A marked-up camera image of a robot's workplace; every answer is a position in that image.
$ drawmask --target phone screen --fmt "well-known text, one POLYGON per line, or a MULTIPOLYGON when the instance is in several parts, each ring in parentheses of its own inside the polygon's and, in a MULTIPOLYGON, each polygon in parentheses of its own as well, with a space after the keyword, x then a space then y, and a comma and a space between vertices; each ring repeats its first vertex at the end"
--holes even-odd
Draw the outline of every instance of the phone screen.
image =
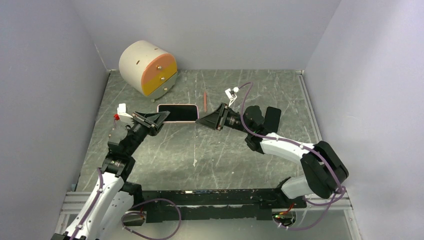
POLYGON ((166 122, 195 122, 199 118, 198 106, 194 104, 160 104, 158 112, 169 111, 166 122))

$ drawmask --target marble tabletop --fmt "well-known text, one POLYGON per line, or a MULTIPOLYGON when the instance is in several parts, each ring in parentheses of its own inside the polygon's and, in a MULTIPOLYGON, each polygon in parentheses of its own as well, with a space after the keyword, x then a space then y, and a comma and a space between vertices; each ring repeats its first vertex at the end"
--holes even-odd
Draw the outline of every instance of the marble tabletop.
MULTIPOLYGON (((318 142, 306 97, 294 70, 180 70, 169 92, 156 102, 127 84, 112 71, 98 111, 91 141, 78 181, 77 191, 89 192, 97 181, 108 152, 108 135, 114 127, 118 104, 128 113, 154 113, 158 104, 196 104, 200 117, 228 103, 224 91, 253 82, 246 106, 258 105, 282 111, 278 134, 305 143, 318 142), (207 92, 207 112, 204 92, 207 92)), ((231 106, 240 111, 246 88, 231 106)), ((274 188, 281 180, 303 174, 294 163, 251 151, 245 133, 228 127, 211 130, 194 123, 166 123, 157 136, 148 136, 133 157, 136 160, 128 181, 144 190, 205 190, 274 188)))

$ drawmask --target white wall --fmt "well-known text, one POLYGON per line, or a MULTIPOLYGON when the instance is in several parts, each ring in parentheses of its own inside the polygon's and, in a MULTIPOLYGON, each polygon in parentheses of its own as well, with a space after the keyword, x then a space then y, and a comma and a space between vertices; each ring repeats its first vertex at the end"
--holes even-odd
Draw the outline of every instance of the white wall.
POLYGON ((0 239, 52 237, 107 76, 70 1, 1 1, 0 239))
POLYGON ((424 2, 342 0, 306 72, 364 240, 424 236, 424 2))
POLYGON ((108 69, 147 40, 180 69, 305 69, 340 0, 72 0, 108 69))

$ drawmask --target black smartphone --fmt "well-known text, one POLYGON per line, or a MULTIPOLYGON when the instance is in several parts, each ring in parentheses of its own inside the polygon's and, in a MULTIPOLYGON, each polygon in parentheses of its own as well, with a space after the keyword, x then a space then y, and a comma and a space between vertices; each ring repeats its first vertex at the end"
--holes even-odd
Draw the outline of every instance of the black smartphone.
POLYGON ((195 104, 159 104, 157 112, 169 111, 164 123, 195 123, 199 118, 199 109, 195 104))

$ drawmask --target pink phone case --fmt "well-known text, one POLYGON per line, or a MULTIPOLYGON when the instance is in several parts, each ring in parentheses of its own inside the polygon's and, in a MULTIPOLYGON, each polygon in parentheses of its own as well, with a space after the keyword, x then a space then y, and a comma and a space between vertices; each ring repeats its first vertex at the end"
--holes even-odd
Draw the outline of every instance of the pink phone case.
MULTIPOLYGON (((199 108, 196 104, 159 104, 157 105, 156 112, 159 112, 159 106, 161 105, 191 105, 196 107, 197 119, 199 119, 199 108)), ((176 123, 176 124, 193 124, 196 121, 164 121, 164 123, 176 123)))

